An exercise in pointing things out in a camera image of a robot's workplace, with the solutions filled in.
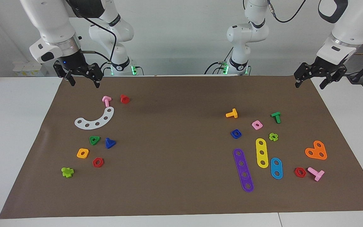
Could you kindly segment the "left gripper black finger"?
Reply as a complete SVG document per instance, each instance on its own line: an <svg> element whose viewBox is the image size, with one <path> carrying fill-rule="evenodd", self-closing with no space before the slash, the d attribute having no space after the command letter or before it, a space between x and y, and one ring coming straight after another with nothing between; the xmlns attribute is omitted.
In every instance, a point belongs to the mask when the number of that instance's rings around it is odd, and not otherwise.
<svg viewBox="0 0 363 227"><path fill-rule="evenodd" d="M337 75L326 76L326 78L320 83L319 88L323 90L327 85L338 81L339 81L339 76Z"/></svg>
<svg viewBox="0 0 363 227"><path fill-rule="evenodd" d="M308 79L308 71L295 71L294 72L295 77L295 87L298 89L301 84Z"/></svg>

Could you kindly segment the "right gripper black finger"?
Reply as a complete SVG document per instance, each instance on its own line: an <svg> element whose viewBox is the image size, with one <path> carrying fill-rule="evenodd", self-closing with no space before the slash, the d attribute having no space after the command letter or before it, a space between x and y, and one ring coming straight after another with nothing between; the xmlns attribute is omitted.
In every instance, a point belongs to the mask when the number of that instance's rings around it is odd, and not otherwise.
<svg viewBox="0 0 363 227"><path fill-rule="evenodd" d="M103 73L88 73L88 78L93 81L95 87L98 89L103 78Z"/></svg>
<svg viewBox="0 0 363 227"><path fill-rule="evenodd" d="M72 87L74 87L74 86L75 86L75 84L76 84L76 81L75 81L75 79L73 78L72 74L73 74L73 70L69 70L68 72L65 72L65 71L64 71L64 76L63 76L63 78L64 78L66 81L68 81Z"/></svg>

